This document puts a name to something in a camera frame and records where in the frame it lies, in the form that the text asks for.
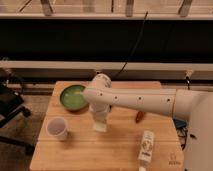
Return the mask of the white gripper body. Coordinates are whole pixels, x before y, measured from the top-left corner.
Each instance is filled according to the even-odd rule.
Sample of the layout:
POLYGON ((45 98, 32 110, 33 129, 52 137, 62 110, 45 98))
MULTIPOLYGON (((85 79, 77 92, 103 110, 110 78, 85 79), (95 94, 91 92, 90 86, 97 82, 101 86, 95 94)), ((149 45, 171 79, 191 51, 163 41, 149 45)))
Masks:
POLYGON ((91 103, 89 110, 92 113, 93 120, 95 122, 106 123, 107 115, 110 112, 111 108, 107 104, 91 103))

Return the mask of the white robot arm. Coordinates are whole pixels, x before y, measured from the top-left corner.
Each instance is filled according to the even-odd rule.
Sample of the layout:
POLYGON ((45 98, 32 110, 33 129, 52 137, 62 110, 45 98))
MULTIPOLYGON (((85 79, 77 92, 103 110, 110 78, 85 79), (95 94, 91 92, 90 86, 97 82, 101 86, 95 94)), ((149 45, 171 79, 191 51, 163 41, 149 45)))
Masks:
POLYGON ((105 74, 96 75, 83 91, 96 118, 109 106, 171 116, 188 122, 184 171, 213 171, 213 92, 182 89, 117 89, 105 74))

